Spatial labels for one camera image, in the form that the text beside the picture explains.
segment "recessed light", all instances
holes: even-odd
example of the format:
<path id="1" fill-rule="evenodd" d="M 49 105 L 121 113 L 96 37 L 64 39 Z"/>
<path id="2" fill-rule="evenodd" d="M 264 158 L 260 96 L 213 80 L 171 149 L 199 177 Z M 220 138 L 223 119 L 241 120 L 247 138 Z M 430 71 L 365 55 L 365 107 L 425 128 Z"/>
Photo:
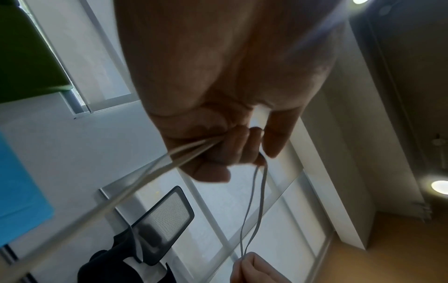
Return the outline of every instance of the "recessed light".
<path id="1" fill-rule="evenodd" d="M 369 0 L 353 0 L 353 2 L 355 4 L 363 4 L 363 3 L 367 2 L 367 1 L 369 1 Z"/>
<path id="2" fill-rule="evenodd" d="M 438 193 L 448 194 L 448 181 L 435 181 L 431 187 Z"/>

